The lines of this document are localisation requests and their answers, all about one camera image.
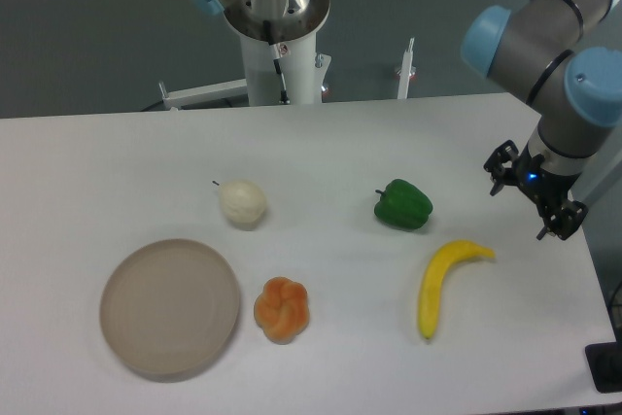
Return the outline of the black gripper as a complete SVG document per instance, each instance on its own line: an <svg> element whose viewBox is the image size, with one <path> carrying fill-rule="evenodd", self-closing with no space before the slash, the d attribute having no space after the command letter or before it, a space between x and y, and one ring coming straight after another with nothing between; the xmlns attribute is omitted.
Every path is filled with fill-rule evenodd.
<svg viewBox="0 0 622 415"><path fill-rule="evenodd" d="M483 165L490 175L495 196L504 187L516 187L535 205L543 221L543 228L536 239L545 235L568 240L581 227L588 207L576 200L569 200L570 182L573 177L561 176L543 168L545 157L524 148L518 156L518 149L512 140L507 140L493 150Z"/></svg>

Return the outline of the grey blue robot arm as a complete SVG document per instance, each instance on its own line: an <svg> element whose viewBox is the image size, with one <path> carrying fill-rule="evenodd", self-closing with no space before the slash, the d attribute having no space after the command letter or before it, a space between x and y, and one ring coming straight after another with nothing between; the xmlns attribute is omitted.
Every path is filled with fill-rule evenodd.
<svg viewBox="0 0 622 415"><path fill-rule="evenodd" d="M192 0L224 16L240 39L252 105L318 104L328 68L316 35L329 0ZM574 52L620 0L529 0L518 12L483 11L461 45L463 61L540 115L524 149L497 147L485 162L494 190L513 186L536 206L542 233L560 239L581 226L587 206L569 197L586 163L621 122L621 54Z"/></svg>

